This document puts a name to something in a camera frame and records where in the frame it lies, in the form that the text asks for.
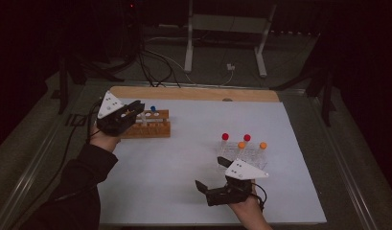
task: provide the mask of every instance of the dark background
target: dark background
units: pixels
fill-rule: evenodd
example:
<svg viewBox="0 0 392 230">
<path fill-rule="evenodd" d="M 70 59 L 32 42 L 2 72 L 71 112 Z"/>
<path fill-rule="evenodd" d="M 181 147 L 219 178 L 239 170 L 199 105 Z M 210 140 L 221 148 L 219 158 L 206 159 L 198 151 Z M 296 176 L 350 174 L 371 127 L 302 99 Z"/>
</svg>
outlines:
<svg viewBox="0 0 392 230">
<path fill-rule="evenodd" d="M 195 11 L 215 9 L 211 2 L 198 1 Z M 0 144 L 47 91 L 44 81 L 58 71 L 59 54 L 107 61 L 104 35 L 120 23 L 121 4 L 131 13 L 130 3 L 147 26 L 187 23 L 182 0 L 0 1 Z M 321 34 L 306 67 L 333 73 L 392 188 L 392 1 L 278 1 L 271 29 Z"/>
</svg>

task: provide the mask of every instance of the hand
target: hand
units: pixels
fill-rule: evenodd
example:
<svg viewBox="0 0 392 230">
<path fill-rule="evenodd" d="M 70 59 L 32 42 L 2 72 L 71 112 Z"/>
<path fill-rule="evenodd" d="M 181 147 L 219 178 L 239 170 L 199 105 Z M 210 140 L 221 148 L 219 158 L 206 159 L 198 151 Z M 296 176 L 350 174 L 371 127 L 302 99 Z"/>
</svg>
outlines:
<svg viewBox="0 0 392 230">
<path fill-rule="evenodd" d="M 121 137 L 108 136 L 105 133 L 101 132 L 97 128 L 97 126 L 94 125 L 91 127 L 91 138 L 90 138 L 91 145 L 112 152 L 115 150 L 119 142 L 121 142 Z"/>
<path fill-rule="evenodd" d="M 252 187 L 252 193 L 256 194 L 255 186 Z M 259 207 L 258 198 L 250 195 L 246 201 L 240 203 L 228 204 L 237 218 L 248 230 L 271 230 L 272 228 L 266 222 L 264 215 Z"/>
</svg>

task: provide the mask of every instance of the wrist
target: wrist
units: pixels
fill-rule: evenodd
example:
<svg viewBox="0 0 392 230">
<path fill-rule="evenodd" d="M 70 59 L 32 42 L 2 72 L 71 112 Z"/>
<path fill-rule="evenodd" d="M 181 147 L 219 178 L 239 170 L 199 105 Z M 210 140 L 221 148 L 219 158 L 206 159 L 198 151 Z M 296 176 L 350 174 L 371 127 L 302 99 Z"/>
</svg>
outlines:
<svg viewBox="0 0 392 230">
<path fill-rule="evenodd" d="M 248 230 L 273 230 L 270 225 L 266 222 L 262 222 L 261 224 L 257 224 L 256 226 L 247 228 Z"/>
<path fill-rule="evenodd" d="M 114 151 L 120 141 L 120 137 L 108 136 L 101 131 L 95 132 L 95 134 L 90 138 L 91 145 L 97 146 L 109 152 Z"/>
</svg>

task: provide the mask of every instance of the floor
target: floor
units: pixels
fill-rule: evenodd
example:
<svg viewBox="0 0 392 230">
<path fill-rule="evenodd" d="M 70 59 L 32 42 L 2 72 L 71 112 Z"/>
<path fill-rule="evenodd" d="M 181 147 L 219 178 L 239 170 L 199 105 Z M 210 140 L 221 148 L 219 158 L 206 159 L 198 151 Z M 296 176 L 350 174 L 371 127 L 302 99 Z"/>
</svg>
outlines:
<svg viewBox="0 0 392 230">
<path fill-rule="evenodd" d="M 315 37 L 302 35 L 271 34 L 263 53 L 268 75 L 261 78 L 252 50 L 256 37 L 203 34 L 203 40 L 195 41 L 193 72 L 186 75 L 182 71 L 186 40 L 178 36 L 180 33 L 183 32 L 179 31 L 174 39 L 167 38 L 169 33 L 147 33 L 144 64 L 157 80 L 169 76 L 160 86 L 268 89 L 298 76 L 316 40 Z M 171 67 L 155 59 L 153 53 L 165 57 Z M 228 71 L 227 63 L 233 64 L 235 70 Z M 115 76 L 124 79 L 124 82 L 110 82 L 87 73 L 89 80 L 86 85 L 70 83 L 70 103 L 63 115 L 58 115 L 58 101 L 50 98 L 53 91 L 58 89 L 58 74 L 47 80 L 48 93 L 0 147 L 0 212 L 4 210 L 7 211 L 6 214 L 11 214 L 7 218 L 9 222 L 13 222 L 15 229 L 48 195 L 48 192 L 43 193 L 35 200 L 50 181 L 63 157 L 62 150 L 73 130 L 71 126 L 64 125 L 69 114 L 86 114 L 90 105 L 113 85 L 149 85 L 143 66 L 135 61 L 127 69 L 116 73 Z M 175 79 L 173 75 L 169 75 L 170 68 L 174 71 Z M 331 112 L 332 126 L 326 127 L 319 119 L 321 98 L 307 98 L 304 94 L 307 84 L 307 81 L 302 81 L 278 94 L 288 112 L 328 222 L 317 225 L 274 224 L 273 228 L 392 229 L 392 192 L 341 100 L 338 89 L 334 88 L 332 97 L 335 107 L 335 111 Z M 76 128 L 66 159 L 77 155 L 84 133 L 83 127 Z M 35 172 L 33 184 L 24 185 L 23 190 L 27 193 L 19 193 L 14 189 L 15 185 L 25 172 L 32 176 L 29 162 L 37 155 L 45 157 L 40 159 L 42 164 L 39 168 L 32 169 Z M 121 228 L 101 226 L 100 229 Z M 149 228 L 131 226 L 124 229 Z"/>
</svg>

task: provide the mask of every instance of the white wire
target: white wire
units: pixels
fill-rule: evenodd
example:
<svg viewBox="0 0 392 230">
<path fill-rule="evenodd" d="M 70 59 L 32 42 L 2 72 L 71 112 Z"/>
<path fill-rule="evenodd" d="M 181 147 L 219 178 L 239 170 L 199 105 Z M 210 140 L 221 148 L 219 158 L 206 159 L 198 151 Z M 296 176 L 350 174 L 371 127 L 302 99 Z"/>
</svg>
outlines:
<svg viewBox="0 0 392 230">
<path fill-rule="evenodd" d="M 229 77 L 229 80 L 224 84 L 220 84 L 219 86 L 224 86 L 225 84 L 229 83 L 229 81 L 232 80 L 232 77 L 234 77 L 234 70 L 231 70 L 231 77 Z"/>
</svg>

